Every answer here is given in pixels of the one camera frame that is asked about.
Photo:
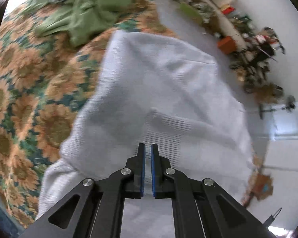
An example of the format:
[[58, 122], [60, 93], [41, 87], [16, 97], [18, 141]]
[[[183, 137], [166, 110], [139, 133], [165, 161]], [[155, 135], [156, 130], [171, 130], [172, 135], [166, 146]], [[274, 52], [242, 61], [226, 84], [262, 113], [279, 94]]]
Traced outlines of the green cardboard box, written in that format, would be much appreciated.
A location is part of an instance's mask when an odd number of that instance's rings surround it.
[[195, 23], [197, 23], [200, 26], [203, 25], [203, 18], [202, 18], [202, 16], [192, 6], [190, 6], [187, 3], [181, 2], [179, 8], [192, 21], [194, 21]]

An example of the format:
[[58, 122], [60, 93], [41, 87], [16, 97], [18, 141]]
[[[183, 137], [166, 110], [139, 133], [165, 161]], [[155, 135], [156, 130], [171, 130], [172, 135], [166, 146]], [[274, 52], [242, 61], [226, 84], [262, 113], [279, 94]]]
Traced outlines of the standing fan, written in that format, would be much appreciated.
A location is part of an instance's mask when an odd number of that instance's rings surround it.
[[296, 99], [294, 96], [288, 96], [283, 104], [270, 105], [269, 108], [265, 108], [263, 104], [258, 105], [258, 114], [261, 120], [264, 119], [265, 113], [273, 113], [277, 111], [286, 111], [292, 113], [296, 109]]

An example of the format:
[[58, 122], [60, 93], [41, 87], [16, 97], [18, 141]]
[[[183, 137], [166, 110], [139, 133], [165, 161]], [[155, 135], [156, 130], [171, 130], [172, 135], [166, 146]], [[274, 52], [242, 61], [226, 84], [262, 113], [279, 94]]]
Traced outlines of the low wooden shelf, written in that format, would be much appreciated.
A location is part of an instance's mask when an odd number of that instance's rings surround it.
[[221, 10], [211, 1], [211, 0], [202, 0], [206, 2], [209, 6], [211, 6], [217, 15], [218, 22], [219, 22], [219, 28], [221, 29], [221, 32], [224, 36], [230, 36], [235, 41], [237, 50], [241, 51], [243, 49], [247, 48], [247, 44], [245, 40], [243, 39], [242, 35], [239, 31], [236, 30], [234, 25], [231, 23], [231, 21], [227, 18], [226, 15], [224, 15]]

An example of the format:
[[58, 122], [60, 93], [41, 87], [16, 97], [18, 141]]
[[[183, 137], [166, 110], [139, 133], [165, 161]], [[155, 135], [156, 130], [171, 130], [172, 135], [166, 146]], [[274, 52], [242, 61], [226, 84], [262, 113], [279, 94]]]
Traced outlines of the sunflower pattern bed cover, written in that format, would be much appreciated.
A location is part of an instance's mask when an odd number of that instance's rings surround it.
[[134, 0], [113, 27], [80, 48], [64, 32], [35, 36], [57, 6], [32, 14], [25, 7], [9, 13], [0, 28], [0, 202], [22, 228], [38, 215], [45, 170], [60, 157], [75, 116], [94, 93], [114, 31], [174, 36], [153, 0]]

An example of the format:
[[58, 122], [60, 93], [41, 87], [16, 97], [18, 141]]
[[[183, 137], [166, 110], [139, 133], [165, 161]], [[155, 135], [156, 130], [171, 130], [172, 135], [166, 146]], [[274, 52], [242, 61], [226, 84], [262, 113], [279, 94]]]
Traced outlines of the orange paper bag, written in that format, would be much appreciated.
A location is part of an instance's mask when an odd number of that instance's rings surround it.
[[226, 36], [225, 38], [217, 42], [217, 48], [224, 54], [229, 55], [237, 51], [237, 45], [231, 36]]

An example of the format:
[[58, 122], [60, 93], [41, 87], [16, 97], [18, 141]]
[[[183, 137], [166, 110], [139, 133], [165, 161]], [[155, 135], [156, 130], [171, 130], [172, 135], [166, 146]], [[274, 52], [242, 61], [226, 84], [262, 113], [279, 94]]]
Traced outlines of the cardboard box with items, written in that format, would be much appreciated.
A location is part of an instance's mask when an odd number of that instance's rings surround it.
[[273, 178], [270, 175], [258, 174], [250, 192], [250, 199], [264, 200], [273, 195]]

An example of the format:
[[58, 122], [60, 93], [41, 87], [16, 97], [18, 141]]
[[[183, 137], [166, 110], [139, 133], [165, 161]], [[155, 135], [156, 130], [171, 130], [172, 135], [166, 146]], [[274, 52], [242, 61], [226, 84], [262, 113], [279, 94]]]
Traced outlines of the grey knit sweater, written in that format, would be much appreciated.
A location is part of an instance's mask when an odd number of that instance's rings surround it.
[[153, 144], [172, 168], [213, 179], [240, 203], [251, 174], [251, 138], [244, 108], [215, 59], [175, 38], [116, 31], [94, 95], [45, 172], [39, 218], [85, 178], [103, 180], [125, 167], [141, 143], [144, 195], [125, 199], [119, 237], [175, 237], [172, 201], [153, 196]]

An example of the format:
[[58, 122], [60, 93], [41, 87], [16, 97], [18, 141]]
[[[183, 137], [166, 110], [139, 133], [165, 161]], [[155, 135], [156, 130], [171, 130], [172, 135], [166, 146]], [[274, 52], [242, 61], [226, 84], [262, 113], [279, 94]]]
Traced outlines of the green garment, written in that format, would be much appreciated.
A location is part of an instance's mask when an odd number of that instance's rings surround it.
[[29, 0], [24, 14], [55, 5], [56, 11], [35, 29], [37, 36], [66, 32], [73, 47], [111, 28], [133, 0]]

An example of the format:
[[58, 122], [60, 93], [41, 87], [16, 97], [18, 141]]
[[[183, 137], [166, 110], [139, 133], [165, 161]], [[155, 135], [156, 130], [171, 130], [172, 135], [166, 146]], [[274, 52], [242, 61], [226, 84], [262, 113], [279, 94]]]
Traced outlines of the brown paper bag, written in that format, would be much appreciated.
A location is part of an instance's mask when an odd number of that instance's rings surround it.
[[273, 83], [255, 88], [255, 101], [259, 104], [278, 104], [283, 97], [283, 88]]

